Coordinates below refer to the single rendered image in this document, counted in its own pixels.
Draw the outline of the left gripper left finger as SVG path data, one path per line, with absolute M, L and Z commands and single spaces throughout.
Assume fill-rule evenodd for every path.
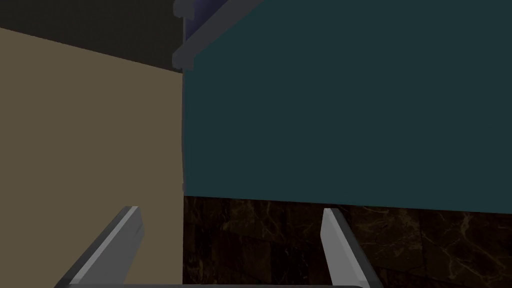
M 144 238 L 139 206 L 125 206 L 54 288 L 124 288 Z

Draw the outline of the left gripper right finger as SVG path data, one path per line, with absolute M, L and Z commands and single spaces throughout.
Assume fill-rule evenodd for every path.
M 339 209 L 323 210 L 320 238 L 333 286 L 384 288 Z

